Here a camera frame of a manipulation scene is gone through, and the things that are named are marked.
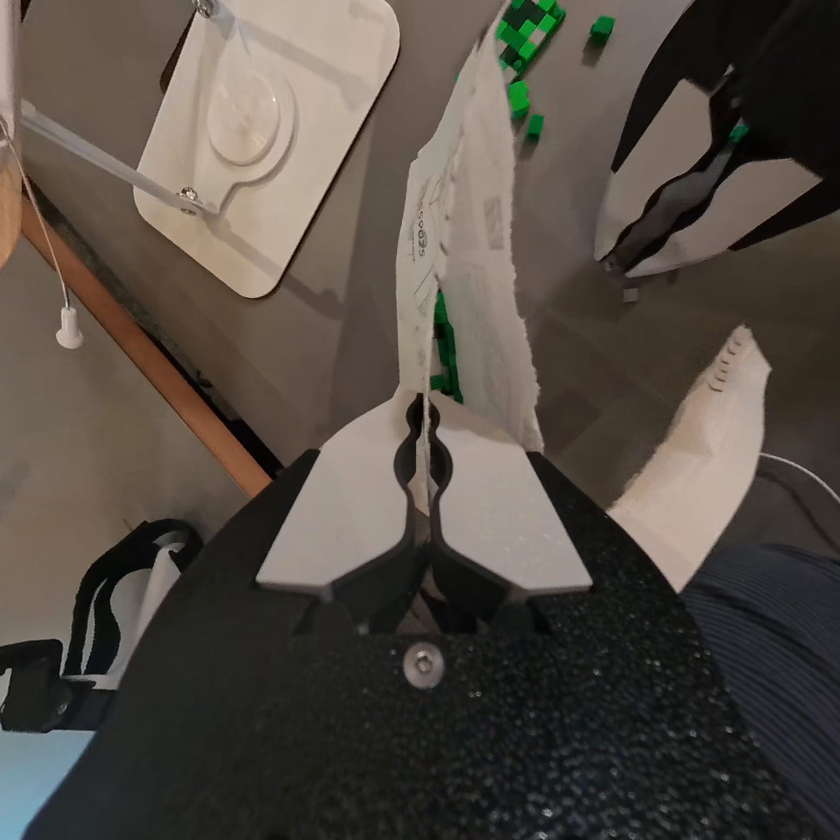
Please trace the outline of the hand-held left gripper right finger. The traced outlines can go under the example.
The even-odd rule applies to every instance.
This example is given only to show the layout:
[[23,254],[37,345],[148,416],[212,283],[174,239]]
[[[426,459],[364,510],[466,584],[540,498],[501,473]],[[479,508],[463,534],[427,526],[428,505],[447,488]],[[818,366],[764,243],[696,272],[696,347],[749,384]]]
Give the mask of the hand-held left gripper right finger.
[[431,402],[434,541],[505,593],[587,592],[592,578],[532,467],[503,429],[457,402]]

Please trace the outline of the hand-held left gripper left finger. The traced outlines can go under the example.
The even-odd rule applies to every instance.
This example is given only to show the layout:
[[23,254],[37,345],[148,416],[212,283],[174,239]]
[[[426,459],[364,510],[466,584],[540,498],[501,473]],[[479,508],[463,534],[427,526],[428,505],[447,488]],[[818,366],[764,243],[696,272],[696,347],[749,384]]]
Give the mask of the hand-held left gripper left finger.
[[398,392],[320,449],[255,578],[341,603],[392,603],[417,572],[416,443],[424,399]]

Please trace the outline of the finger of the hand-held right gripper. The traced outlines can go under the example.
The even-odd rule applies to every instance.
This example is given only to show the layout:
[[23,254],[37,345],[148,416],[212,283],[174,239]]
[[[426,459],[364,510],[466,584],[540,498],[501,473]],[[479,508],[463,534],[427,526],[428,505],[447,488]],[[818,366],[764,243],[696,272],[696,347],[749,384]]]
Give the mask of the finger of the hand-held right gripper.
[[730,161],[714,150],[708,95],[681,80],[617,171],[595,228],[594,257],[638,258],[698,209]]
[[670,234],[625,276],[657,275],[719,256],[822,182],[790,158],[747,162],[719,185],[696,222]]

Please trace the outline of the printed paper bag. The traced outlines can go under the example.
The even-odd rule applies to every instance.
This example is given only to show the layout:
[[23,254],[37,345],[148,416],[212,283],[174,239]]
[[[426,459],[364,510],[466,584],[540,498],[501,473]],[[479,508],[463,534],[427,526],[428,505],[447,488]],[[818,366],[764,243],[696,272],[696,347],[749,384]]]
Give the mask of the printed paper bag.
[[408,172],[395,258],[399,385],[431,389],[434,304],[442,291],[464,405],[525,450],[543,453],[538,376],[516,301],[516,155],[497,57],[500,22],[498,10]]

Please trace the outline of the grey desk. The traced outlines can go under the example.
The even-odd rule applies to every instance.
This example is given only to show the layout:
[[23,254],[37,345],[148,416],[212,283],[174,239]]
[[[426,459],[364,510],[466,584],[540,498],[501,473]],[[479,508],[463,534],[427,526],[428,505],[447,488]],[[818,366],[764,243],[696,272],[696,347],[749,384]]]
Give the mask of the grey desk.
[[[241,298],[144,222],[129,185],[31,132],[29,176],[145,328],[289,464],[397,384],[394,264],[408,168],[500,2],[391,2],[394,71],[278,288]],[[140,161],[190,2],[22,2],[24,98]],[[765,450],[838,491],[838,216],[649,281],[625,304],[592,261],[629,101],[681,2],[571,2],[528,74],[541,140],[518,138],[513,261],[546,455],[609,508],[739,324],[772,366]],[[602,15],[616,19],[589,44]]]

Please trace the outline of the checkered green brick plate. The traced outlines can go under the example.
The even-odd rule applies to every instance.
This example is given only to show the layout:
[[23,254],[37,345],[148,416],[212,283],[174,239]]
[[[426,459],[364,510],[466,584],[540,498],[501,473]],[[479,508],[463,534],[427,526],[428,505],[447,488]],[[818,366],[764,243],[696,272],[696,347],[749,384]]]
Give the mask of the checkered green brick plate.
[[501,68],[514,75],[524,72],[565,17],[565,8],[556,1],[510,1],[496,28]]

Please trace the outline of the white torn paper piece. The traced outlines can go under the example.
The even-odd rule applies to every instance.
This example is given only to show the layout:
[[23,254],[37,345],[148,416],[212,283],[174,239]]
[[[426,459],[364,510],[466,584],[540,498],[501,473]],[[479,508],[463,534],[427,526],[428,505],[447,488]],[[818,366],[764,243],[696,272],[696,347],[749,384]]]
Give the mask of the white torn paper piece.
[[740,508],[764,440],[771,367],[740,325],[679,405],[608,515],[681,593]]

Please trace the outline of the person's dark ribbed sweater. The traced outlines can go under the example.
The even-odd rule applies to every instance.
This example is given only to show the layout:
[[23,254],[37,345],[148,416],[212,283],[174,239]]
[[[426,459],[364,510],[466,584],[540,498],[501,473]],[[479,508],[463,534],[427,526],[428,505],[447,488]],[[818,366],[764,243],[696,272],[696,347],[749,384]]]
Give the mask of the person's dark ribbed sweater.
[[762,752],[823,835],[838,838],[838,560],[725,547],[681,595]]

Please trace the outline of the white book stand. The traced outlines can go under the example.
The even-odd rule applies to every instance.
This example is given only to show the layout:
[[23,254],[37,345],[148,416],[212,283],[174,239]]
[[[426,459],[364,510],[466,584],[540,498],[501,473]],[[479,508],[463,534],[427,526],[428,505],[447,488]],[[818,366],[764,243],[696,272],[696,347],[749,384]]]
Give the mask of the white book stand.
[[272,292],[400,49],[387,2],[192,2],[140,162],[21,99],[19,2],[2,2],[2,166],[22,129],[132,186],[150,226],[239,296]]

